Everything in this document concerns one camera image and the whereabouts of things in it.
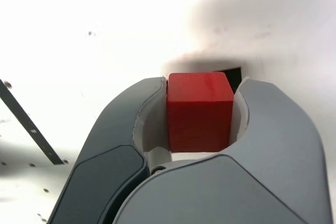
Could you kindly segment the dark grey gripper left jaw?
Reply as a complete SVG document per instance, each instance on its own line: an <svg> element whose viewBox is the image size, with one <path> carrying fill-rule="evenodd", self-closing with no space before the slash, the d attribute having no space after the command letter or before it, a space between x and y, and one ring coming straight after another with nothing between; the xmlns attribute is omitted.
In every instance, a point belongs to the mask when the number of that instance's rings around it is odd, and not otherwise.
<svg viewBox="0 0 336 224"><path fill-rule="evenodd" d="M143 79L98 116L49 217L49 223L112 223L151 170L171 160L167 81Z"/></svg>

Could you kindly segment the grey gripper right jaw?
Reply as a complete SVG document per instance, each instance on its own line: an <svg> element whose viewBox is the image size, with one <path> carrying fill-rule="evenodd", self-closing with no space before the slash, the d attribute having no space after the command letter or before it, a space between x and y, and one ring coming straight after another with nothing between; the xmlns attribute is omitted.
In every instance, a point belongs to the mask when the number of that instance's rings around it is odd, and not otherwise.
<svg viewBox="0 0 336 224"><path fill-rule="evenodd" d="M237 140L212 156L172 162L124 201L115 223L327 223L320 135L275 85L237 90Z"/></svg>

